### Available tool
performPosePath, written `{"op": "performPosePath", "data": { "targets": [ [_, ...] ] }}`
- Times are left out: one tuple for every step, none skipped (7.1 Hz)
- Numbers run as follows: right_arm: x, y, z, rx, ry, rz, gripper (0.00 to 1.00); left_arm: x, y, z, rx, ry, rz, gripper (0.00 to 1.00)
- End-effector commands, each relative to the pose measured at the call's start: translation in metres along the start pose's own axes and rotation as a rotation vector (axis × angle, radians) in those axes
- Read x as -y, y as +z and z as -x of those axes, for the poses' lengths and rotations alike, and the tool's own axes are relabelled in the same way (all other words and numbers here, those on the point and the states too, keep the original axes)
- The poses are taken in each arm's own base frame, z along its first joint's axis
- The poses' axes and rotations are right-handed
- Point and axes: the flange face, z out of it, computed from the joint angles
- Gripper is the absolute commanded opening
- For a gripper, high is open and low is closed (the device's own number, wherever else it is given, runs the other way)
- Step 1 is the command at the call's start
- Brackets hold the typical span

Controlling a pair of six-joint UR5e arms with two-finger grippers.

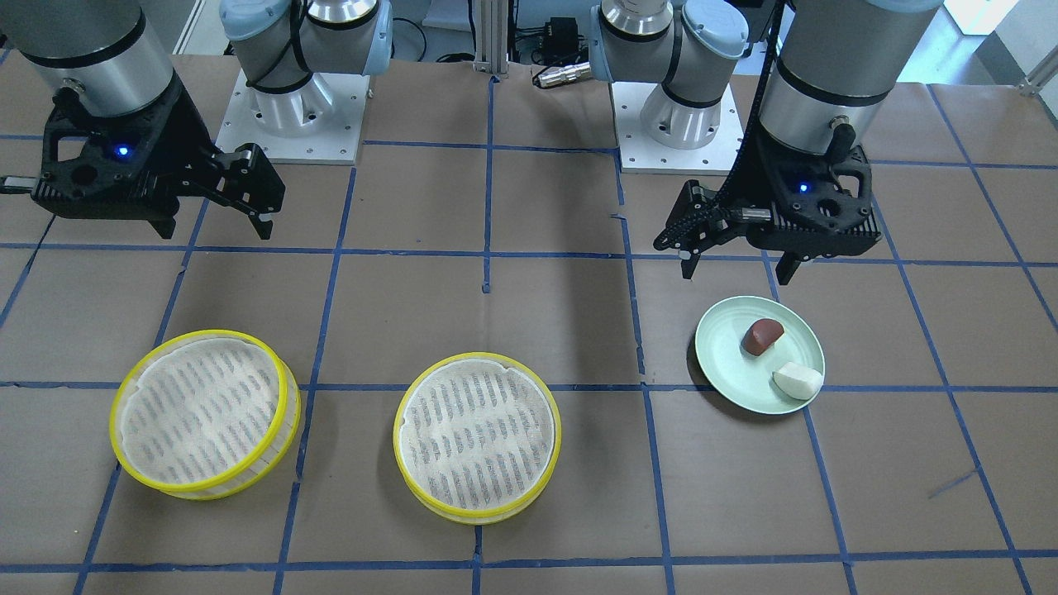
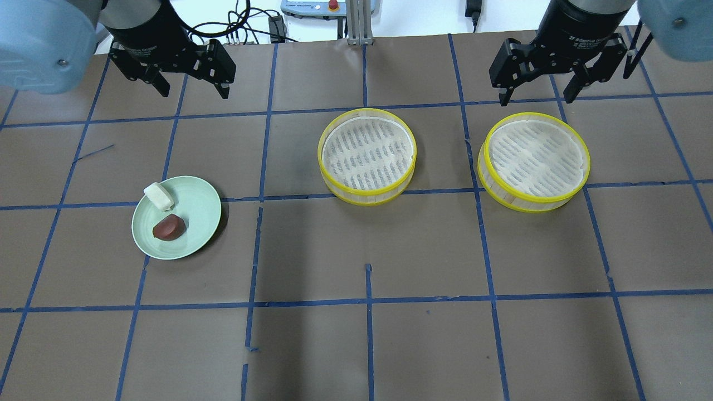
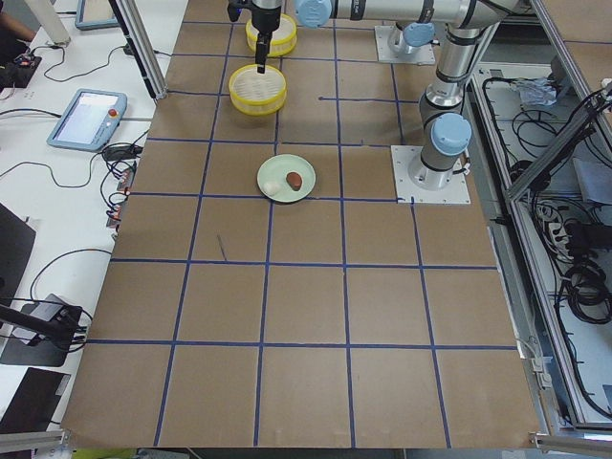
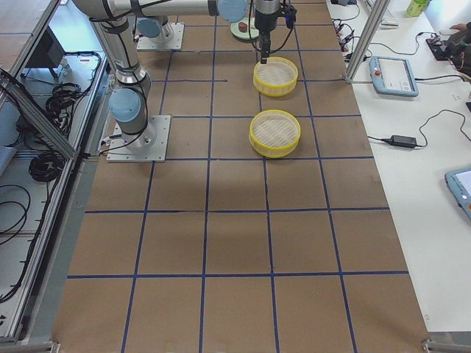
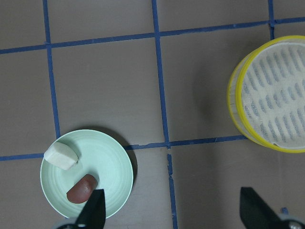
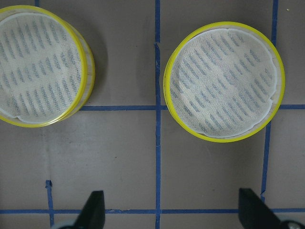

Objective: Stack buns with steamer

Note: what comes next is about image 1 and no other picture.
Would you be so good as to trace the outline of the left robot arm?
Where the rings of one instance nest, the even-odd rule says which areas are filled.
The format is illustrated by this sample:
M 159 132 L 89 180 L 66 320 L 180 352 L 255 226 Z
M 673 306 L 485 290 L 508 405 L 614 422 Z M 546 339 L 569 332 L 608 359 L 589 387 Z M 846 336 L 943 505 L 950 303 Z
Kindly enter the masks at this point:
M 794 1 L 770 10 L 770 36 L 733 165 L 717 191 L 685 182 L 654 239 L 686 280 L 703 253 L 743 237 L 781 254 L 786 285 L 801 263 L 864 254 L 880 241 L 862 138 L 940 8 L 937 1 Z M 726 1 L 603 1 L 592 7 L 589 64 L 608 83 L 647 83 L 639 120 L 673 150 L 718 131 L 722 95 L 749 40 Z

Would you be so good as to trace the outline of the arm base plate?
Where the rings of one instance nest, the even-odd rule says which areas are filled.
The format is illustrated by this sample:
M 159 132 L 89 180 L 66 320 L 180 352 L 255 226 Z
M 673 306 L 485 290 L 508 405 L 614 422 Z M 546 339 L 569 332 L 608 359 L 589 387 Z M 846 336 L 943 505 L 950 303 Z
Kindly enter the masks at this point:
M 691 108 L 660 84 L 612 83 L 613 127 L 621 169 L 633 174 L 728 174 L 743 126 L 730 87 L 717 104 Z
M 273 164 L 354 166 L 369 76 L 317 73 L 302 89 L 269 94 L 239 73 L 216 139 L 220 150 L 254 143 Z

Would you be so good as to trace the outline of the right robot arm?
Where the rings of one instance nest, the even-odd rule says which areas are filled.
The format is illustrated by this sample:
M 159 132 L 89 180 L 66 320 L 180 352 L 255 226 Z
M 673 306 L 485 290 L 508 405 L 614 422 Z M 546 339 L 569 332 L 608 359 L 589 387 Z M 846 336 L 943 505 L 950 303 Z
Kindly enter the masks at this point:
M 271 136 L 324 131 L 328 74 L 378 75 L 393 57 L 388 1 L 223 1 L 250 115 Z M 4 177 L 70 220 L 140 220 L 174 237 L 182 197 L 234 208 L 261 240 L 286 188 L 264 147 L 216 146 L 135 1 L 4 1 L 2 31 L 52 90 L 41 170 Z

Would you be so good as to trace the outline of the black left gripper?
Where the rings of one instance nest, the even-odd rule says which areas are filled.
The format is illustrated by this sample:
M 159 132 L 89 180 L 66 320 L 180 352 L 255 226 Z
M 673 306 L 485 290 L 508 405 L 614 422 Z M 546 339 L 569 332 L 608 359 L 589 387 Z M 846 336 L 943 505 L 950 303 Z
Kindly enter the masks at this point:
M 744 235 L 758 249 L 783 251 L 774 267 L 779 286 L 787 286 L 803 259 L 858 256 L 883 237 L 873 214 L 870 162 L 861 144 L 832 164 L 824 155 L 794 150 L 758 136 L 751 144 L 746 198 L 769 208 L 770 221 L 748 226 L 737 208 L 723 208 L 717 192 L 696 179 L 685 181 L 653 240 L 657 251 L 675 250 L 681 275 L 691 280 L 703 253 Z

